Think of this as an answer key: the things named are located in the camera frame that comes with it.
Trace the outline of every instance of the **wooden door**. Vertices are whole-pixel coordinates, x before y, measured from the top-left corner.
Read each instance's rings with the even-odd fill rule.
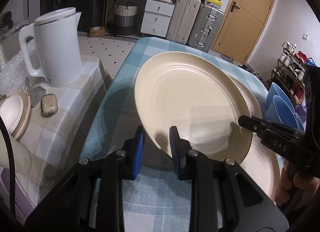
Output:
[[[213,49],[244,63],[269,17],[274,0],[232,0]]]

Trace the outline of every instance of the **silver suitcase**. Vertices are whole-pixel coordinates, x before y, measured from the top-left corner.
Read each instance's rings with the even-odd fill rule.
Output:
[[[176,0],[166,39],[186,44],[200,7],[200,0]]]
[[[201,4],[192,27],[187,45],[208,52],[220,29],[223,12],[219,9]]]

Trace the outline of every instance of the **tiled floor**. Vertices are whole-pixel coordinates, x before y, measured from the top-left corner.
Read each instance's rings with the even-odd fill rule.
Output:
[[[241,66],[242,65],[242,63],[237,62],[236,60],[233,60],[233,59],[229,58],[228,56],[225,56],[225,55],[223,55],[223,54],[221,54],[221,53],[219,53],[219,52],[217,52],[215,50],[211,49],[211,50],[208,51],[208,53],[213,55],[213,56],[216,56],[218,58],[224,59],[224,60],[226,60],[226,61],[228,61],[230,63],[233,63],[236,66]]]
[[[134,42],[105,38],[78,38],[80,53],[100,58],[112,79],[114,79],[125,58],[135,45]]]

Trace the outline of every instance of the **blue plaid tablecloth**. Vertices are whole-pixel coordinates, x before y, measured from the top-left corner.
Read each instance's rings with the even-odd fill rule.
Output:
[[[81,158],[96,160],[122,148],[141,124],[134,101],[134,83],[140,67],[149,58],[167,51],[200,56],[244,84],[266,111],[267,90],[251,73],[208,53],[156,37],[142,38],[132,48],[114,78],[95,116]],[[146,137],[140,174],[123,181],[126,231],[188,231],[191,183],[177,180],[172,159]]]

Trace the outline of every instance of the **beige plaid tablecloth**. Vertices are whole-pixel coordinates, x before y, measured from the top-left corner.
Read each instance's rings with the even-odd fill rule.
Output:
[[[16,174],[29,201],[37,206],[63,175],[79,159],[87,133],[106,88],[96,57],[82,55],[82,75],[63,88],[49,87],[55,94],[58,112],[43,117],[40,103],[31,108],[29,121],[19,142],[31,155],[27,174]]]

